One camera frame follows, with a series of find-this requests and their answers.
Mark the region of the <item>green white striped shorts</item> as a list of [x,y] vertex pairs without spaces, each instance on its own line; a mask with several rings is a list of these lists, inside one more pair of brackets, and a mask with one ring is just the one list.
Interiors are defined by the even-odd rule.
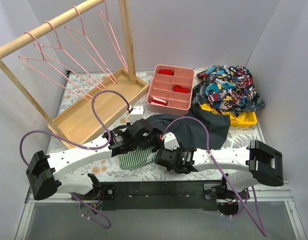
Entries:
[[135,150],[119,155],[120,168],[124,170],[136,170],[142,168],[155,160],[157,150],[153,147]]

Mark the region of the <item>dark navy shorts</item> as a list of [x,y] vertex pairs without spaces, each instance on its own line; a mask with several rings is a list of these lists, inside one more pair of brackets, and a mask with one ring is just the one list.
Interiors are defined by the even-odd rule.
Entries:
[[230,117],[217,115],[191,106],[183,118],[168,128],[185,148],[206,150],[206,132],[209,133],[209,148],[218,150],[227,139]]

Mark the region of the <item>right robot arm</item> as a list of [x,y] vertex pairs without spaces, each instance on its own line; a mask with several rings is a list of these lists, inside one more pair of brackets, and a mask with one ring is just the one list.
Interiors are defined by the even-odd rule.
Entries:
[[160,149],[155,163],[179,174],[211,169],[234,170],[220,186],[221,195],[226,199],[256,184],[269,187],[284,184],[282,153],[256,140],[247,147],[210,152],[199,148]]

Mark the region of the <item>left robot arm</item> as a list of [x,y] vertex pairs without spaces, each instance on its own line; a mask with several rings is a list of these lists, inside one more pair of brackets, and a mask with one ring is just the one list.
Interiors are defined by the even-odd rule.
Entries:
[[67,175],[94,161],[132,152],[138,146],[148,146],[155,136],[153,129],[147,120],[140,119],[106,131],[84,145],[77,144],[75,148],[51,154],[42,150],[36,152],[26,170],[34,199],[41,201],[56,192],[63,192],[77,193],[95,200],[100,194],[95,176]]

